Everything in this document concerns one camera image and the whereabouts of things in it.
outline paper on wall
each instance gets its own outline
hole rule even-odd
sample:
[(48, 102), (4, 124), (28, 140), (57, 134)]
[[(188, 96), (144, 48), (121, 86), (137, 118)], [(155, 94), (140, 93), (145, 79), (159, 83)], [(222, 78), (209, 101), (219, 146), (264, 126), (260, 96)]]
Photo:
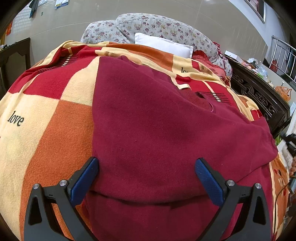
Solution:
[(68, 5), (69, 0), (57, 0), (56, 5), (54, 6), (54, 9), (58, 9), (60, 7)]
[(45, 3), (47, 3), (47, 0), (41, 0), (41, 1), (39, 1), (38, 6), (41, 6), (41, 5), (45, 4)]

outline white pillow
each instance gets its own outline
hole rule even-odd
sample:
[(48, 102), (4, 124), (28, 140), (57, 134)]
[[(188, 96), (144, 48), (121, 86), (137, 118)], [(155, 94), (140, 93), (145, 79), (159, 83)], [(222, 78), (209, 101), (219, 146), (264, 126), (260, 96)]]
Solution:
[(193, 46), (178, 44), (168, 39), (148, 36), (142, 33), (135, 34), (135, 44), (152, 47), (183, 58), (191, 58), (193, 52)]

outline wall picture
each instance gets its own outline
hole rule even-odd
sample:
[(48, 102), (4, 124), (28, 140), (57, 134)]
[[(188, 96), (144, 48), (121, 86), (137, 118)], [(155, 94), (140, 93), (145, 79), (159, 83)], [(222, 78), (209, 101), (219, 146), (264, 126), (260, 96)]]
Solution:
[(258, 17), (265, 23), (266, 3), (263, 0), (245, 0), (256, 12)]

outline floral pillow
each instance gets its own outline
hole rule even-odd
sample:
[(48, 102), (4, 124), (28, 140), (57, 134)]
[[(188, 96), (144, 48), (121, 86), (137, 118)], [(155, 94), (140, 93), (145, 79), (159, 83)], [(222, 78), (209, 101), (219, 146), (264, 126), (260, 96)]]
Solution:
[(130, 43), (116, 27), (115, 20), (90, 23), (80, 40), (81, 43), (85, 44), (97, 44), (103, 41), (122, 44)]
[(115, 22), (130, 43), (135, 43), (135, 33), (143, 33), (191, 45), (194, 51), (205, 52), (211, 62), (218, 59), (217, 48), (208, 37), (195, 28), (172, 18), (147, 13), (128, 13), (119, 15)]

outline beige wall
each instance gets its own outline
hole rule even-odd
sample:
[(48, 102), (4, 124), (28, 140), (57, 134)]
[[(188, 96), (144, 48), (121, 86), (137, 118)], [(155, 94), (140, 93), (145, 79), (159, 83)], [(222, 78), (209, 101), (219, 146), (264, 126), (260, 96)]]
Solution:
[(255, 11), (249, 6), (245, 0), (228, 0), (233, 5), (235, 5), (254, 25), (258, 30), (259, 34), (262, 36), (266, 44), (268, 45), (267, 55), (271, 52), (271, 36), (274, 35), (279, 39), (289, 42), (290, 30), (289, 27), (283, 23), (278, 17), (277, 13), (266, 4), (266, 21), (265, 23), (261, 21)]
[(244, 59), (263, 60), (267, 51), (255, 27), (228, 0), (69, 0), (68, 6), (57, 10), (55, 1), (39, 6), (31, 19), (31, 9), (25, 7), (6, 38), (8, 45), (31, 38), (31, 65), (63, 41), (79, 41), (89, 23), (129, 12), (154, 13), (189, 24), (220, 43), (223, 52), (229, 50)]
[(3, 36), (1, 37), (1, 39), (0, 39), (0, 45), (4, 44), (4, 42), (5, 42), (5, 36), (6, 36), (6, 34), (3, 34)]

